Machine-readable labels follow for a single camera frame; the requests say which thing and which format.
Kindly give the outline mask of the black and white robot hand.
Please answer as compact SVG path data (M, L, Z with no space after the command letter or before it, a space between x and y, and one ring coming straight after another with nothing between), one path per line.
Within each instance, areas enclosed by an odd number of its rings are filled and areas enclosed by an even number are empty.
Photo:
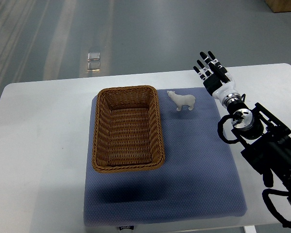
M202 80L208 93L223 102L224 98L235 95L235 82L228 70L220 63L211 51L208 54L200 52L202 60L197 60L194 71Z

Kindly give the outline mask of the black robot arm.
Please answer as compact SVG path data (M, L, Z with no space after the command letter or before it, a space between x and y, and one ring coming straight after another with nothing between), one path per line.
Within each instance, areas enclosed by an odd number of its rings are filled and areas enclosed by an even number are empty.
M244 98L238 93L224 97L228 115L219 121L218 135L227 144L242 144L242 156L266 187L273 187L276 175L291 192L291 130L259 103L249 109Z

